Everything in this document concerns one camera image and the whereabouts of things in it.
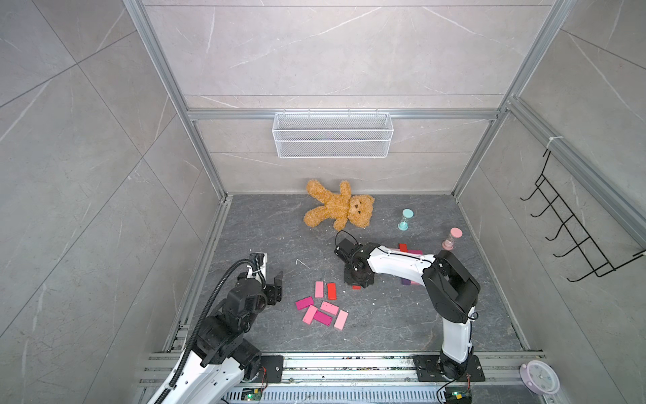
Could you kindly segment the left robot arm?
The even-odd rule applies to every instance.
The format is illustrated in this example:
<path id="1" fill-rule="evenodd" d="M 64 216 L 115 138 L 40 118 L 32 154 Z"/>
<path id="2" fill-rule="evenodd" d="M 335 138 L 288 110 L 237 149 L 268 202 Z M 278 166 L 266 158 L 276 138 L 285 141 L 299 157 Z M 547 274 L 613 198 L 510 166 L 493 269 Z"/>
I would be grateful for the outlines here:
<path id="1" fill-rule="evenodd" d="M 282 300 L 280 272 L 272 284 L 239 276 L 230 290 L 197 327 L 192 346 L 183 351 L 185 365 L 176 364 L 151 403 L 219 403 L 242 381 L 262 380 L 261 351 L 245 340 L 258 314 Z"/>

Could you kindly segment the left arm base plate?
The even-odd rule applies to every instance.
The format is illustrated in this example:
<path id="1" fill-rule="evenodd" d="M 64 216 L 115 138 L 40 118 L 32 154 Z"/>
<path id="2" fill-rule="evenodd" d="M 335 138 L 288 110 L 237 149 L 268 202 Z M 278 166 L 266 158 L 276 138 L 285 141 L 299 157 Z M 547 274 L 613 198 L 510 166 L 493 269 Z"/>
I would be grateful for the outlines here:
<path id="1" fill-rule="evenodd" d="M 256 383 L 280 383 L 284 373 L 284 356 L 262 355 L 252 360 L 247 380 Z"/>

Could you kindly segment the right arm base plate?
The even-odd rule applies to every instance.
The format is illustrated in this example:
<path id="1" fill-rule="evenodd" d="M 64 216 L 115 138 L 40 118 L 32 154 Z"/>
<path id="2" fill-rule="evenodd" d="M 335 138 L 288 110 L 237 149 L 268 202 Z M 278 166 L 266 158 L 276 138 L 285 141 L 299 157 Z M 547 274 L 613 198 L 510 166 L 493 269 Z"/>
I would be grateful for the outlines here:
<path id="1" fill-rule="evenodd" d="M 484 382 L 484 371 L 476 355 L 469 355 L 464 363 L 440 355 L 414 355 L 412 357 L 417 379 L 420 382 L 448 382 L 451 380 Z"/>

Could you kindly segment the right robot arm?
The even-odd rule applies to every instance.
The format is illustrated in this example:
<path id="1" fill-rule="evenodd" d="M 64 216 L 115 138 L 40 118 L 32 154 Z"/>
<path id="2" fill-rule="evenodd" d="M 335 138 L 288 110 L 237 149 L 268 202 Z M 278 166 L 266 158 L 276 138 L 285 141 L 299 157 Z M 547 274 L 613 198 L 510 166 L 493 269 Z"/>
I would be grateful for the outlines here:
<path id="1" fill-rule="evenodd" d="M 413 254 L 344 238 L 336 243 L 335 254 L 344 262 L 344 281 L 349 285 L 366 288 L 377 274 L 423 284 L 442 317 L 439 370 L 449 380 L 465 375 L 473 356 L 472 323 L 478 317 L 480 285 L 452 252 Z"/>

